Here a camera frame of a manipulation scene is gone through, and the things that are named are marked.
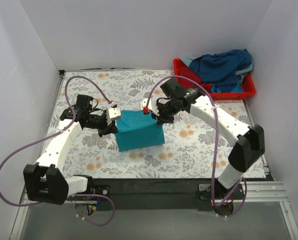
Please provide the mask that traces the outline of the teal t shirt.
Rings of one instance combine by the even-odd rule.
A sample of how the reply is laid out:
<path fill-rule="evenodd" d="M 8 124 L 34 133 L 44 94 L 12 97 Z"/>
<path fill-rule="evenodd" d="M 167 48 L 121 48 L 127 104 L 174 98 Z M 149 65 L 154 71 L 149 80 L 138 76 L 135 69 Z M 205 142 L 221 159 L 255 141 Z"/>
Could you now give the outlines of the teal t shirt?
<path fill-rule="evenodd" d="M 140 110 L 122 110 L 116 125 L 118 132 L 115 138 L 120 152 L 165 143 L 163 127 L 151 115 L 144 115 Z"/>

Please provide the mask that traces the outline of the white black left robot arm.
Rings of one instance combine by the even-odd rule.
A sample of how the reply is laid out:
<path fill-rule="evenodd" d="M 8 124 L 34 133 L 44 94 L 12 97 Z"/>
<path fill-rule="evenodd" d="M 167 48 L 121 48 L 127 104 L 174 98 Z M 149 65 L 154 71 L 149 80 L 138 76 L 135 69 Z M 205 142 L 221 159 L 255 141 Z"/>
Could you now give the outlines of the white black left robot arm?
<path fill-rule="evenodd" d="M 117 105 L 112 102 L 97 115 L 95 112 L 98 108 L 93 103 L 93 97 L 78 95 L 76 104 L 65 109 L 60 116 L 59 135 L 52 138 L 34 164 L 28 164 L 24 168 L 29 200 L 62 205 L 68 197 L 75 194 L 90 198 L 95 193 L 92 177 L 83 174 L 64 177 L 62 174 L 65 159 L 83 129 L 97 130 L 100 137 L 118 131 L 116 120 L 122 114 Z"/>

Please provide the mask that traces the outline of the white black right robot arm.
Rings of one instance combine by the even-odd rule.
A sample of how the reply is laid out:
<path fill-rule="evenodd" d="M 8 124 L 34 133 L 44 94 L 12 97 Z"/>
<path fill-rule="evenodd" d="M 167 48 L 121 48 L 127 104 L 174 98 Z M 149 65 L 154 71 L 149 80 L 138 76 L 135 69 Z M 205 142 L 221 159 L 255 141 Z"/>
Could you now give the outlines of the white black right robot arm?
<path fill-rule="evenodd" d="M 174 116 L 181 111 L 206 122 L 215 129 L 215 147 L 211 185 L 205 190 L 212 201 L 216 197 L 226 201 L 242 180 L 244 173 L 264 154 L 264 130 L 256 124 L 250 126 L 218 107 L 210 93 L 198 83 L 185 89 L 177 76 L 167 76 L 156 85 L 162 89 L 168 101 L 146 103 L 158 124 L 173 123 Z M 219 176 L 215 176 L 219 136 L 223 136 L 232 147 L 228 165 Z"/>

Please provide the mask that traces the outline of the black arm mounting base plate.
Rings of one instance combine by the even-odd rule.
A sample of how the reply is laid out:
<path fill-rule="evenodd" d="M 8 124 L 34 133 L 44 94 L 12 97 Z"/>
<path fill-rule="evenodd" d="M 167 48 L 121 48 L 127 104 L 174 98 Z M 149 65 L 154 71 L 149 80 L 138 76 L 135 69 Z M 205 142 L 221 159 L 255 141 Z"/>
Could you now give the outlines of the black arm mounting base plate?
<path fill-rule="evenodd" d="M 212 211 L 202 193 L 209 178 L 94 178 L 95 193 L 106 190 L 116 210 Z"/>

